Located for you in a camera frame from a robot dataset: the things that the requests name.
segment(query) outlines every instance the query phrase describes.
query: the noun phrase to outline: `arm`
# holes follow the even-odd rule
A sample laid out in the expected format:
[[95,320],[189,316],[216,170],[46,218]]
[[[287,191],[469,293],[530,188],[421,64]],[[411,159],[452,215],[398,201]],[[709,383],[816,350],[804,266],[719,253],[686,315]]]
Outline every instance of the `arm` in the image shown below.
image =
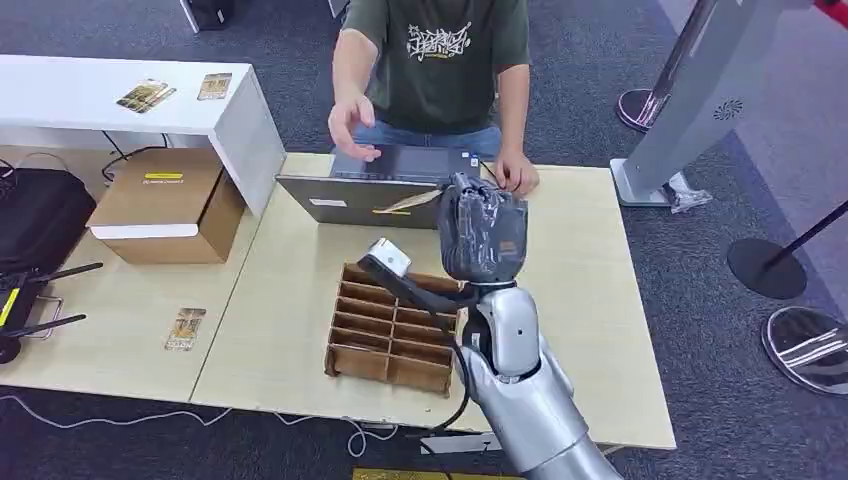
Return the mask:
[[373,145],[356,145],[351,133],[360,122],[374,126],[374,106],[365,96],[365,87],[385,39],[386,22],[385,1],[352,0],[333,52],[335,105],[327,120],[330,135],[341,151],[366,161],[380,152]]
[[530,101],[530,66],[514,65],[498,75],[501,150],[524,152],[524,126]]
[[530,100],[527,0],[495,4],[494,67],[498,73],[501,150],[495,163],[498,184],[525,196],[539,184],[539,173],[524,155],[524,128]]

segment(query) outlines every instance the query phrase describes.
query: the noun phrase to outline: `graphic print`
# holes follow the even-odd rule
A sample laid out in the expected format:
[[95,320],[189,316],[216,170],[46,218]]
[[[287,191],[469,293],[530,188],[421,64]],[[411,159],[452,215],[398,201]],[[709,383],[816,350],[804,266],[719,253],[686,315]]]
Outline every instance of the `graphic print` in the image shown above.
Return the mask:
[[409,41],[406,42],[409,58],[415,57],[421,62],[425,57],[451,58],[462,55],[465,47],[471,45],[471,37],[468,36],[469,28],[471,28],[471,22],[457,32],[446,32],[441,28],[435,32],[421,31],[417,25],[410,25]]

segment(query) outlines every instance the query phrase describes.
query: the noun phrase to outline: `light wood table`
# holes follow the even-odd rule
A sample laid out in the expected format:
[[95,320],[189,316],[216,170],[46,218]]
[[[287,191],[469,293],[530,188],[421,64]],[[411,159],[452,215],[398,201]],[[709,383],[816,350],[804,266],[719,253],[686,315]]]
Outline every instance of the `light wood table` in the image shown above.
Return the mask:
[[[88,318],[24,339],[18,358],[0,365],[0,384],[188,402],[258,224],[245,213],[222,265],[129,265],[87,233],[65,266],[103,268],[56,280],[50,293],[65,299],[63,316]],[[191,351],[167,351],[183,307],[206,316]]]
[[[329,155],[289,154],[283,173],[328,175]],[[527,262],[519,283],[576,389],[598,443],[674,448],[618,202],[607,169],[540,167],[531,195]],[[193,403],[321,417],[432,426],[449,399],[324,374],[342,264],[381,236],[412,258],[412,271],[444,275],[434,231],[317,224],[281,188],[271,202],[224,314]],[[476,405],[453,428],[490,431]]]

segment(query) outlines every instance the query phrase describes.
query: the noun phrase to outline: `cardboard compartment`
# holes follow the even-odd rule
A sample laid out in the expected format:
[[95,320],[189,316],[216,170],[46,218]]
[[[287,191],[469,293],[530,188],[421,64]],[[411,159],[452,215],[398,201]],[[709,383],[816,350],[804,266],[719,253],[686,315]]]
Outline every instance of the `cardboard compartment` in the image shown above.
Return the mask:
[[389,339],[379,335],[333,327],[330,333],[330,345],[348,347],[363,352],[388,353]]
[[373,278],[371,278],[371,275],[365,273],[365,271],[359,268],[355,263],[345,264],[344,271],[342,272],[342,280],[382,288]]
[[343,281],[341,283],[341,286],[339,287],[339,296],[365,300],[371,303],[379,303],[390,307],[393,307],[396,301],[395,296],[385,288],[348,281]]
[[396,385],[441,392],[447,398],[451,369],[403,357],[389,358],[387,381]]
[[324,373],[331,377],[343,374],[386,381],[388,362],[389,356],[386,354],[330,345],[327,350]]
[[453,351],[450,347],[442,345],[427,345],[409,340],[394,339],[392,340],[391,354],[392,356],[412,358],[450,367]]
[[[448,329],[451,332],[456,331],[456,315],[445,315],[443,313],[439,313],[437,315],[441,320],[447,322]],[[429,312],[414,310],[411,308],[398,308],[395,321],[397,323],[420,325],[422,327],[441,328]]]
[[395,323],[392,337],[398,340],[409,340],[430,345],[446,345],[448,341],[445,334],[437,328],[407,325],[405,323]]
[[353,313],[336,312],[333,316],[333,326],[371,335],[388,337],[392,333],[392,322],[378,320]]
[[339,297],[336,301],[336,311],[392,321],[395,309],[388,305],[380,305],[378,303],[371,303],[365,300]]
[[[431,291],[458,291],[459,283],[410,275]],[[453,352],[430,314],[399,307],[356,264],[346,264],[339,282],[324,371],[418,388],[448,396]],[[439,318],[456,329],[457,316]]]

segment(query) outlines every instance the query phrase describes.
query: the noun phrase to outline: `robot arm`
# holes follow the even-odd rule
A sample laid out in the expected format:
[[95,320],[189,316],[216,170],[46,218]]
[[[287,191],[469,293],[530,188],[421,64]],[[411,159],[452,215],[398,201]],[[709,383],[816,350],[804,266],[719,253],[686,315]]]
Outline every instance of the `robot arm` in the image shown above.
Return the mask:
[[468,307],[463,383],[516,469],[531,480],[621,476],[589,438],[574,390],[539,332],[533,297],[515,276],[526,251],[527,204],[479,179],[454,176],[442,195],[439,233],[445,271],[467,281],[457,298],[405,278],[411,260],[380,239],[359,265],[405,300],[435,312]]
[[[493,332],[492,359],[473,339],[463,338],[469,371],[464,383],[515,468],[531,480],[621,479],[589,438],[589,427],[572,399],[571,382],[538,332],[530,294],[518,287],[497,290],[483,297],[477,308]],[[507,375],[497,368],[527,365],[531,357],[532,365],[522,371]]]

